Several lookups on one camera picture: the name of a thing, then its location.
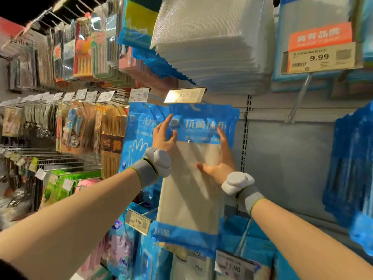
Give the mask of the blue-topped grey cloth packet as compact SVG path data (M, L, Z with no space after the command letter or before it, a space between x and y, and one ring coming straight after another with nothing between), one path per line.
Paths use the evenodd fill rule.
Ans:
M233 147L240 111L228 104L171 104L170 113L169 131L176 130L178 139L170 153L172 172L162 182L153 240L213 258L223 218L223 192L196 163L218 164L218 127Z

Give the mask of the white right wrist tracker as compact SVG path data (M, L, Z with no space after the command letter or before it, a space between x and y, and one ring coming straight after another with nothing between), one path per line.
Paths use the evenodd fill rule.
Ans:
M236 195L245 188L254 185L255 179L243 172L232 172L221 185L222 190L228 195Z

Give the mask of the white left wrist tracker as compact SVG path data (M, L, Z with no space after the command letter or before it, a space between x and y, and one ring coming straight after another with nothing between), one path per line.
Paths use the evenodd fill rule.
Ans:
M171 174L172 162L169 154L165 150L150 147L146 150L145 155L158 176L166 178Z

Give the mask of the green hanging packets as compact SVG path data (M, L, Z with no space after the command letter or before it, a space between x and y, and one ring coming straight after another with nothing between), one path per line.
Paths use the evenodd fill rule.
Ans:
M65 170L54 170L47 174L43 185L43 194L40 209L59 202L75 193L75 186L79 180L98 177L101 178L101 170L88 170L78 172L67 172Z

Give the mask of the person's left hand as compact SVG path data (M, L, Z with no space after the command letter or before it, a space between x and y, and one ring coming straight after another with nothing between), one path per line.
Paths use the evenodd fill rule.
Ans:
M167 142L167 139L169 138L168 128L172 118L172 114L169 114L169 116L153 130L152 146L157 149L165 150L168 154L170 154L176 146L176 143Z

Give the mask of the stack of white cloth packets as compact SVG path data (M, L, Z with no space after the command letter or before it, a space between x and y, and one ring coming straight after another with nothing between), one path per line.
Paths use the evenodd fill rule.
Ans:
M271 89L273 0L163 0L151 47L208 92L260 95Z

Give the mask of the clear-framed white price tag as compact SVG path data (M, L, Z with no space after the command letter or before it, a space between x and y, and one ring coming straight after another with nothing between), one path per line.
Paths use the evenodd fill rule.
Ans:
M133 88L130 91L129 103L147 103L151 88Z

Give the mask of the row of hanging utensil packets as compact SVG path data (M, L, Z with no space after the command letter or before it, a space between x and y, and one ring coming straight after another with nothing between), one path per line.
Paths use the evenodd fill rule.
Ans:
M119 70L124 0L59 0L25 27L0 17L0 59L11 90L130 90L138 81Z

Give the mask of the yellow sponge blue packet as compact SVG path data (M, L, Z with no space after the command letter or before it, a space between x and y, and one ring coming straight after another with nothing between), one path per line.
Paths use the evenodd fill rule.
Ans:
M120 45L150 50L155 23L163 0L123 0Z

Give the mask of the white wrist tracker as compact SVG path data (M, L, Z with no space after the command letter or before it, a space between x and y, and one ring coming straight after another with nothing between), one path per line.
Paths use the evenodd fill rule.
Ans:
M150 147L146 150L145 155L158 176L166 178L171 174L172 162L169 154L165 150Z
M255 179L243 172L232 172L221 185L222 190L228 195L236 195L245 188L254 185Z

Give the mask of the glaring shelf price tag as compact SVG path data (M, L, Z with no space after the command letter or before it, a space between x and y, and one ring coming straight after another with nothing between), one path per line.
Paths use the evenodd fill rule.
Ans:
M201 103L203 95L205 94L207 88L183 88L183 89L171 89L169 90L163 103L165 104L194 104Z

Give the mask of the grey left wristband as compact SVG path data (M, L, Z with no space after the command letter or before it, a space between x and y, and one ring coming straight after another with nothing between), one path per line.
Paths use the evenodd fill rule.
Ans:
M145 189L157 183L159 179L158 172L152 161L143 158L132 164L129 169L133 169L139 178L141 189Z

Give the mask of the blue and pink glove packets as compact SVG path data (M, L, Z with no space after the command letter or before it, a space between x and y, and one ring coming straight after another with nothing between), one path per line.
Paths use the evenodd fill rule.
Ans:
M126 210L109 231L107 269L117 280L170 280L173 254L125 223Z

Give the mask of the pink hanging packet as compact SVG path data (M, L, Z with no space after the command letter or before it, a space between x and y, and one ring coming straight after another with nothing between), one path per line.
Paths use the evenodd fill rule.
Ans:
M82 190L91 187L92 185L101 182L102 179L98 177L88 178L79 180L75 186L75 193L81 192Z

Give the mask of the person's right hand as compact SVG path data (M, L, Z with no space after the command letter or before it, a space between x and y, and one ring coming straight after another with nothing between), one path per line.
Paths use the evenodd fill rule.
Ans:
M217 127L217 132L220 136L220 160L218 165L216 165L214 175L209 176L216 184L222 185L230 173L236 172L236 167L232 159L229 143L223 129L221 127Z

